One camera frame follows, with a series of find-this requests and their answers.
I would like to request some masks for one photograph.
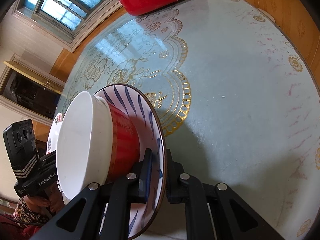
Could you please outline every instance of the gold floral pattern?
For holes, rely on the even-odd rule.
[[[299,228],[297,232],[297,237],[302,236],[305,232],[307,232],[310,225],[311,225],[311,219],[306,220]]]
[[[253,18],[258,22],[265,22],[266,21],[266,19],[263,18],[262,16],[254,16]]]
[[[286,44],[290,49],[294,49],[294,47],[289,41],[285,41],[284,44]]]
[[[295,71],[301,72],[302,71],[302,65],[299,62],[299,58],[296,57],[289,57],[288,58],[290,65],[293,67]]]
[[[166,58],[169,55],[169,50],[163,50],[159,53],[159,58]]]
[[[129,84],[146,94],[158,113],[164,135],[172,134],[187,117],[191,103],[190,84],[179,70],[188,46],[178,37],[182,29],[178,14],[177,9],[169,8],[115,22],[102,31],[74,66],[59,111],[65,113],[83,90],[93,94],[105,85]]]
[[[110,84],[129,84],[129,85],[135,85],[138,80],[138,86],[142,86],[142,78],[143,77],[149,77],[153,78],[155,77],[160,70],[153,71],[152,73],[149,73],[149,69],[144,69],[143,67],[139,68],[137,70],[136,64],[138,61],[148,61],[147,58],[142,59],[129,59],[125,60],[124,62],[121,62],[116,69],[114,69],[107,81],[107,85]]]
[[[168,27],[165,27],[165,28],[161,29],[161,32],[162,32],[162,33],[165,33],[167,30],[169,30],[169,28],[168,28]]]
[[[150,34],[154,32],[155,30],[160,28],[161,23],[152,23],[147,28],[144,29],[143,34]]]
[[[93,58],[84,71],[83,77],[86,78],[86,81],[84,83],[84,88],[86,90],[92,88],[94,83],[97,82],[97,80],[100,78],[101,74],[103,73],[103,71],[106,68],[108,59],[104,58],[100,62],[95,64],[96,61],[97,61],[97,59]]]
[[[317,149],[316,151],[316,167],[318,170],[320,170],[320,148]]]
[[[156,93],[146,93],[145,96],[148,98],[153,108],[156,108],[156,103],[158,103],[157,108],[160,108],[162,106],[162,100],[167,98],[168,95],[163,96],[162,92],[160,91],[158,99],[156,99]]]

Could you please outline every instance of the wall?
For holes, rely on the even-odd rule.
[[[0,45],[29,63],[50,72],[62,46],[12,15],[10,9],[0,24]]]
[[[4,60],[10,59],[13,55],[13,51],[5,49],[0,46],[0,62]],[[5,65],[0,63],[0,75],[4,70]],[[6,129],[10,124],[13,122],[18,122],[21,120],[26,119],[21,114],[17,114],[12,110],[5,108],[4,106],[0,105],[0,132]],[[13,174],[11,164],[9,161],[9,157],[7,154],[7,150],[4,146],[4,141],[0,139],[0,197],[7,198],[9,200],[17,201],[19,198],[14,191],[14,184],[16,183],[16,177]]]

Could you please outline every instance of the decorative plate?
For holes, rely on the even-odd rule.
[[[110,85],[99,90],[94,95],[103,97],[129,116],[139,135],[140,161],[143,160],[146,148],[151,148],[153,152],[148,202],[147,204],[131,204],[129,239],[133,239],[142,234],[150,226],[164,196],[166,147],[161,124],[150,101],[142,92],[130,85]]]
[[[62,125],[62,119],[62,113],[58,113],[53,119],[47,142],[47,154],[57,149],[58,136]]]

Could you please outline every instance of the cable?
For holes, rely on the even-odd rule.
[[[13,218],[11,218],[11,217],[7,217],[7,216],[4,215],[4,214],[0,214],[0,216],[3,216],[3,217],[5,217],[5,218],[11,220],[12,222],[16,222],[16,223],[19,223],[19,224],[24,224],[24,225],[29,225],[29,226],[40,226],[40,227],[42,227],[42,226],[44,225],[44,224],[42,224],[42,223],[22,222],[22,221],[19,221],[19,220],[15,220],[15,219],[13,219]]]

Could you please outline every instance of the white bowl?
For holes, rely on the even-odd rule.
[[[62,122],[57,145],[57,173],[63,193],[73,199],[91,182],[107,179],[113,126],[108,103],[79,93]]]

